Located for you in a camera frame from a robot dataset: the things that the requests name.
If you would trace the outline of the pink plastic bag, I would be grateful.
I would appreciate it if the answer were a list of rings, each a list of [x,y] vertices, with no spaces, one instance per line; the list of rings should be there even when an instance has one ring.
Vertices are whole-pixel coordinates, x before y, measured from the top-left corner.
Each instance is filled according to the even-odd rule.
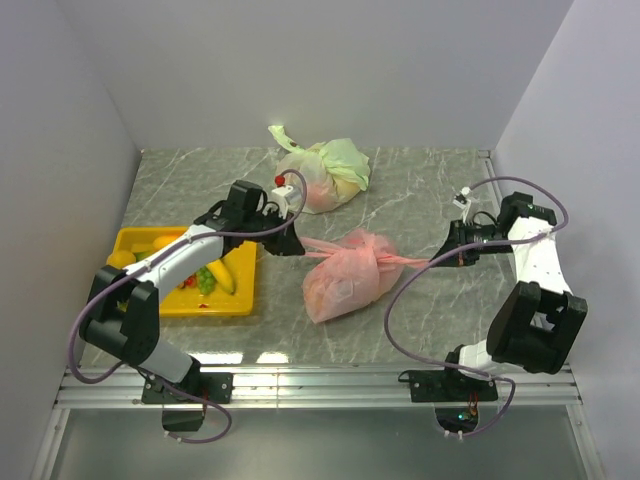
[[[391,290],[405,268],[428,263],[399,255],[387,237],[364,229],[337,242],[309,237],[300,241],[307,257],[320,260],[302,283],[306,312],[316,324],[370,305]]]

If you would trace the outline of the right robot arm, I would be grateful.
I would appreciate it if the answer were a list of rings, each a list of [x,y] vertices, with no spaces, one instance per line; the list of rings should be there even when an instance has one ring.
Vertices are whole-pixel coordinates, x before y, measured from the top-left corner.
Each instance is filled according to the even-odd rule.
[[[512,365],[531,374],[555,374],[564,365],[588,313],[561,270],[556,248],[555,212],[515,192],[505,197],[492,224],[450,223],[434,258],[438,267],[474,265],[483,255],[511,254],[516,283],[494,317],[487,336],[447,355],[452,364],[440,375],[445,395],[462,399],[483,371]]]

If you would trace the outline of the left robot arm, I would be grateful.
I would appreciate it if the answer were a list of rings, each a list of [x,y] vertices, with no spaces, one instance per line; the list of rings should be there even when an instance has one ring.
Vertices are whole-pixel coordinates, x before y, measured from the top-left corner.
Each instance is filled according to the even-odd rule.
[[[177,401],[201,395],[201,364],[160,337],[159,306],[180,282],[206,264],[223,258],[247,241],[262,244],[274,256],[301,256],[305,249],[294,222],[305,206],[305,179],[298,172],[277,176],[276,187],[237,180],[226,199],[196,218],[184,234],[146,259],[118,269],[101,268],[90,297],[69,339],[82,339],[111,356],[165,382]]]

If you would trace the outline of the green plastic bag with fruits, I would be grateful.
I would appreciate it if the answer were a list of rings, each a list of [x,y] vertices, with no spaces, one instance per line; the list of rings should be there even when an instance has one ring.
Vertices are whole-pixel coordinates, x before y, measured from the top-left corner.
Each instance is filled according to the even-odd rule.
[[[296,170],[305,179],[307,197],[304,213],[322,214],[351,201],[369,188],[369,157],[350,138],[320,142],[304,148],[285,132],[282,125],[268,131],[287,154],[278,162],[276,174]]]

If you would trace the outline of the yellow plastic tray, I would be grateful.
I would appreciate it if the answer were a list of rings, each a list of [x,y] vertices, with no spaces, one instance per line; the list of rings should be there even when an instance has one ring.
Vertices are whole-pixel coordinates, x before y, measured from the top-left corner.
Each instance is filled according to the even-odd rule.
[[[186,226],[126,227],[120,230],[112,256],[118,251],[130,251],[141,259],[152,253],[158,238],[177,239],[187,230]],[[222,258],[234,280],[234,293],[224,291],[222,283],[214,280],[211,291],[204,295],[199,287],[189,281],[183,288],[176,287],[160,303],[161,317],[247,316],[254,305],[257,244],[245,241]]]

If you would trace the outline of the yellow banana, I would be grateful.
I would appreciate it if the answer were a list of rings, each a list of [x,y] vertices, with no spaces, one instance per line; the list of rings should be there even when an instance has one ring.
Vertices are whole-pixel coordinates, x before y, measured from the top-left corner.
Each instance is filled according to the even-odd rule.
[[[206,268],[220,285],[222,291],[229,295],[233,295],[235,293],[234,278],[222,259],[217,259],[208,263]]]

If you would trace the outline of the green grape bunch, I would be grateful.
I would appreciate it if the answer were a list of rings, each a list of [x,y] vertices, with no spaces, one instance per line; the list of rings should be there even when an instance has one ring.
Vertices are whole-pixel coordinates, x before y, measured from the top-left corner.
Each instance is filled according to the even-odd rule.
[[[209,295],[215,288],[216,279],[207,267],[200,268],[196,274],[196,283],[201,295]]]

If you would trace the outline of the yellow mango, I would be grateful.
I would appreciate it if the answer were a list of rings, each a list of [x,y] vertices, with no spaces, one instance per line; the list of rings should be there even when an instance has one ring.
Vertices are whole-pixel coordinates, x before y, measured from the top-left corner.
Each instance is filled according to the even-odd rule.
[[[167,247],[168,245],[170,245],[171,243],[173,243],[179,238],[180,238],[179,235],[162,235],[162,236],[156,237],[152,241],[153,250],[154,251],[162,250],[163,248]]]

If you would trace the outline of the yellow lemon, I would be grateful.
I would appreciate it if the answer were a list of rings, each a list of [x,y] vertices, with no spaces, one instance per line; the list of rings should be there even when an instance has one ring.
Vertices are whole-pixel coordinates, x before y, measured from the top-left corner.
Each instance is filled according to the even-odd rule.
[[[136,256],[129,250],[114,251],[107,258],[107,264],[118,269],[124,269],[136,261]]]

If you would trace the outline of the right side aluminium rail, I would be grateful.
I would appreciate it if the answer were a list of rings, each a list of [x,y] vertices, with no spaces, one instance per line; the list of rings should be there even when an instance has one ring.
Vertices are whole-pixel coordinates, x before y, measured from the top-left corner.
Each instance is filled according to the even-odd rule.
[[[478,150],[477,158],[479,159],[485,178],[492,178],[495,176],[495,168],[493,163],[494,151],[493,150]]]

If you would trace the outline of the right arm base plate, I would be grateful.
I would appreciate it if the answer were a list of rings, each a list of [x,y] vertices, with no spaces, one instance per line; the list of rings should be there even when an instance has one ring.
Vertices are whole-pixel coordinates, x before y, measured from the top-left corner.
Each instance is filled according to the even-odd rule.
[[[468,401],[492,402],[498,392],[491,381],[478,380],[457,370],[405,370],[398,376],[406,383],[412,403],[462,403]]]

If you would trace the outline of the aluminium mounting rail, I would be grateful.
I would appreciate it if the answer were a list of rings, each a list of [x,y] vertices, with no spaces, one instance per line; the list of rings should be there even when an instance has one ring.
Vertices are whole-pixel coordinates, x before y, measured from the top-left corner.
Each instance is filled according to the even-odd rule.
[[[255,367],[222,365],[207,367],[211,373],[233,374],[231,401],[227,409],[366,409],[413,408],[410,387],[398,376],[410,367],[388,365]],[[516,382],[514,406],[579,405],[582,398],[571,369],[556,375],[509,373]],[[63,376],[56,409],[162,409],[193,410],[196,404],[145,404],[143,378],[123,368],[97,385],[84,385],[71,374]]]

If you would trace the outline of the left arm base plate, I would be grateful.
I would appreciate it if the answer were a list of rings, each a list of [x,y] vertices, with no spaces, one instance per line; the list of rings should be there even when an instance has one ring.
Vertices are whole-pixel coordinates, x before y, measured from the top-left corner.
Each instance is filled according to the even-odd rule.
[[[176,384],[152,375],[145,378],[141,402],[153,405],[196,403],[186,397],[188,394],[217,404],[229,404],[232,389],[233,374],[230,372],[188,374]]]

